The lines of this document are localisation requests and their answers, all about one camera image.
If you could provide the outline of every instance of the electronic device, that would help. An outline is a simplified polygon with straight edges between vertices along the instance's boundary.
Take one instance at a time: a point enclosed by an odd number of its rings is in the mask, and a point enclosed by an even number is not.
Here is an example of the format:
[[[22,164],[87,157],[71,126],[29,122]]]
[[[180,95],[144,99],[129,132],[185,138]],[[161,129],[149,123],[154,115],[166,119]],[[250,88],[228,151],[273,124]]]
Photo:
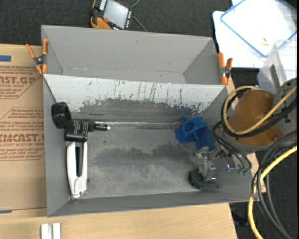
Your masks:
[[[132,24],[132,7],[118,0],[94,0],[90,24],[93,28],[126,30]]]

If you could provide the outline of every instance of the metal bracket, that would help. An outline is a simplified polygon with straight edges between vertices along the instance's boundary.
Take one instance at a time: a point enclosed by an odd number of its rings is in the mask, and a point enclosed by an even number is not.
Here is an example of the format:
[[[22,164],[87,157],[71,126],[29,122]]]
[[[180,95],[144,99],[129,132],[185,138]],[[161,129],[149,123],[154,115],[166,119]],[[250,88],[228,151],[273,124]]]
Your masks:
[[[41,239],[61,239],[61,224],[53,223],[41,224],[40,228],[40,238]]]

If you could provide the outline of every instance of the white object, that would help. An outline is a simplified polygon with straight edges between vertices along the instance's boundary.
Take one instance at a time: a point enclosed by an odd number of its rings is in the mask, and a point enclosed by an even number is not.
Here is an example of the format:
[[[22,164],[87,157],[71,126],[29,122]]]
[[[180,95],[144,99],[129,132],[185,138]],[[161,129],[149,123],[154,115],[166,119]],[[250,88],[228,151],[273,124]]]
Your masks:
[[[61,224],[53,223],[41,224],[41,239],[61,239]]]
[[[269,55],[274,42],[297,33],[297,11],[283,0],[242,0],[221,21],[263,57]]]
[[[231,1],[233,6],[236,6],[243,0]],[[215,11],[213,13],[213,21],[218,48],[224,54],[225,60],[233,58],[232,67],[234,68],[261,68],[266,61],[266,57],[257,53],[221,21],[221,16],[224,13]],[[296,39],[297,34],[291,38],[291,40]]]
[[[82,161],[82,174],[77,176],[77,162],[75,153],[75,142],[71,143],[67,148],[67,172],[71,195],[73,198],[78,198],[86,193],[87,190],[87,142],[83,144],[83,161]]]
[[[286,81],[297,76],[297,42],[277,41],[257,74],[261,89],[276,93]]]

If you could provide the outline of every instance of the cardboard sheet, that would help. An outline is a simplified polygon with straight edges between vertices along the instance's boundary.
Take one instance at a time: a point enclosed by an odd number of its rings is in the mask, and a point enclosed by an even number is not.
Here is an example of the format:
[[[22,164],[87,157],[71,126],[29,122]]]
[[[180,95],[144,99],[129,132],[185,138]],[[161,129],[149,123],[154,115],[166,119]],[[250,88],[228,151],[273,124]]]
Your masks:
[[[25,45],[0,55],[0,211],[46,207],[42,76]]]

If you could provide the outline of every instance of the blue plastic object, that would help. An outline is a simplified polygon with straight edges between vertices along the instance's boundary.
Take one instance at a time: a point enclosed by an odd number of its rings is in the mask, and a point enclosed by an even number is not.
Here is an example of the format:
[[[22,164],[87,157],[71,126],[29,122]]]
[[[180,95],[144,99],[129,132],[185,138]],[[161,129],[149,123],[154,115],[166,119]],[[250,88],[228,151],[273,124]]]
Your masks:
[[[176,139],[180,143],[196,141],[197,148],[209,147],[209,151],[215,148],[213,131],[209,128],[202,116],[188,119],[184,116],[185,123],[175,130]]]

